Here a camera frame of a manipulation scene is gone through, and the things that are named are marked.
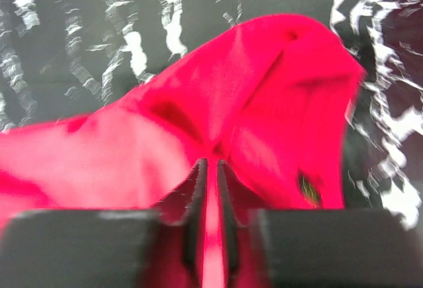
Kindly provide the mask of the crimson red t shirt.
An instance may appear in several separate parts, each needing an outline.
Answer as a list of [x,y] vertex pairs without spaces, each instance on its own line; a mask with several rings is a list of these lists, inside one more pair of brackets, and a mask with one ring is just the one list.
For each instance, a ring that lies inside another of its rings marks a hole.
[[208,160],[201,278],[223,285],[217,163],[267,205],[342,209],[346,113],[364,69],[340,38],[301,15],[234,26],[92,114],[1,136],[1,224],[31,209],[156,204]]

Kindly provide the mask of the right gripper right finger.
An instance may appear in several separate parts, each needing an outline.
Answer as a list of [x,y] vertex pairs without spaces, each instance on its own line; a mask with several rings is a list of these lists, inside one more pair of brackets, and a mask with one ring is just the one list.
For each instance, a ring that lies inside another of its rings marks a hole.
[[422,245],[388,211],[277,210],[219,162],[230,287],[421,287]]

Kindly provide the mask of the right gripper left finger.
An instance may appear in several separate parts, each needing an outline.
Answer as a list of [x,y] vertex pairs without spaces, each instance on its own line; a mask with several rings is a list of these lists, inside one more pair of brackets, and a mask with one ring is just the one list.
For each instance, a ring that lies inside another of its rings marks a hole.
[[207,162],[149,209],[36,210],[1,234],[2,287],[199,287]]

